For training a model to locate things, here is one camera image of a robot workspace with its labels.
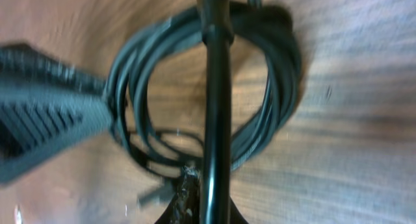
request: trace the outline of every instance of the black cable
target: black cable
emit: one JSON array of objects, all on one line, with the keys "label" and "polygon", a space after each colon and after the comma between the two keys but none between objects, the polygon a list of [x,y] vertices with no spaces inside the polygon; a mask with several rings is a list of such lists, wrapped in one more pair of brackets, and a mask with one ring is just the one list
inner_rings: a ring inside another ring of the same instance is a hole
[{"label": "black cable", "polygon": [[[274,133],[288,120],[294,110],[300,77],[300,53],[292,34],[292,19],[280,6],[263,6],[260,0],[251,5],[230,2],[231,23],[237,36],[252,42],[266,55],[268,77],[265,96],[260,109],[233,136],[231,170],[237,169],[251,156],[263,150]],[[163,23],[151,25],[137,32],[123,46],[116,57],[106,87],[106,95],[114,109],[117,125],[116,139],[127,152],[149,172],[170,178],[162,171],[148,167],[148,162],[181,168],[189,162],[201,165],[201,158],[183,153],[162,140],[163,134],[176,130],[155,130],[148,112],[148,81],[156,64],[163,58],[180,53],[202,42],[198,10],[192,7]],[[148,147],[145,153],[130,142],[125,120],[125,95],[129,88],[133,104],[136,133]],[[179,132],[203,141],[195,134]],[[155,138],[163,146],[179,155],[177,160],[156,152],[149,141]]]}]

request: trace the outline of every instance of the black pole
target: black pole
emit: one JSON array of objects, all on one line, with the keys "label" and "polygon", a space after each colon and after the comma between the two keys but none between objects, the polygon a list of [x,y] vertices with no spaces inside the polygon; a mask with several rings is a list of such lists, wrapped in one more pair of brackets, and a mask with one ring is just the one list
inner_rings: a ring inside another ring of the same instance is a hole
[{"label": "black pole", "polygon": [[231,70],[229,0],[198,0],[207,47],[207,104],[200,223],[229,223]]}]

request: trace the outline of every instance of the wood grain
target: wood grain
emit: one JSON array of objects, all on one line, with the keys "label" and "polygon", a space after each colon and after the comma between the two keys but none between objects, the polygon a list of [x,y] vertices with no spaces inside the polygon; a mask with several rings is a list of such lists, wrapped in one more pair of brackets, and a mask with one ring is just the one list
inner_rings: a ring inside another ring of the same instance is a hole
[{"label": "wood grain", "polygon": [[[231,195],[250,223],[416,223],[416,0],[265,0],[291,9],[304,57],[289,123],[235,172]],[[0,0],[0,42],[26,40],[106,77],[139,28],[195,0]],[[232,49],[233,129],[258,108],[263,55]],[[161,62],[149,86],[156,126],[203,132],[205,49]],[[125,217],[160,184],[107,133],[0,190],[0,221],[153,223],[165,205]]]}]

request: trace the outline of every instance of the cable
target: cable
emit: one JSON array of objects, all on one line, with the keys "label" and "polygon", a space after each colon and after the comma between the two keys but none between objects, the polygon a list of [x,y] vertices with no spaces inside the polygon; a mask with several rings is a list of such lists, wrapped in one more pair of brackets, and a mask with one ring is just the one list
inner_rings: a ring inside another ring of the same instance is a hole
[{"label": "cable", "polygon": [[[288,120],[294,110],[300,78],[300,53],[292,34],[289,13],[280,6],[260,7],[260,0],[248,2],[250,5],[230,2],[232,27],[237,36],[263,50],[268,76],[260,109],[232,136],[231,170],[263,150],[274,133]],[[143,168],[167,179],[174,177],[149,168],[149,162],[181,168],[189,162],[200,166],[202,159],[177,150],[162,136],[182,134],[195,139],[202,147],[203,141],[190,132],[153,128],[148,111],[148,81],[158,61],[202,42],[201,27],[198,10],[192,7],[163,23],[137,32],[118,53],[107,81],[105,95],[116,116],[114,137]],[[147,152],[130,142],[131,132],[127,130],[125,120],[127,87],[133,104],[136,133],[147,146]],[[150,137],[177,153],[179,158],[173,160],[159,154],[150,144]]]}]

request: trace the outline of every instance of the coiled cable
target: coiled cable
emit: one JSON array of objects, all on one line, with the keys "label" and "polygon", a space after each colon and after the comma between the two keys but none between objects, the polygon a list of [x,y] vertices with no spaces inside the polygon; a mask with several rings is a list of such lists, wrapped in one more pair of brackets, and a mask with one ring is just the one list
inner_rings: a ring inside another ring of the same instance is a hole
[{"label": "coiled cable", "polygon": [[[268,76],[261,107],[232,136],[231,170],[264,149],[274,133],[288,120],[294,110],[300,78],[300,53],[292,34],[290,14],[280,6],[260,7],[260,0],[248,2],[249,5],[230,2],[232,27],[237,36],[263,50]],[[174,178],[151,169],[149,162],[178,168],[194,162],[198,167],[202,158],[184,153],[162,139],[163,134],[177,134],[176,130],[153,128],[147,101],[149,77],[158,61],[201,42],[200,16],[197,8],[192,7],[134,34],[118,53],[107,81],[105,95],[116,116],[114,137],[139,165],[166,179]],[[147,152],[130,141],[132,132],[128,131],[125,120],[127,87],[135,117],[135,133],[147,146]],[[180,134],[195,139],[203,147],[203,141],[197,135],[190,132]],[[177,153],[178,158],[174,160],[158,153],[150,144],[150,136]]]}]

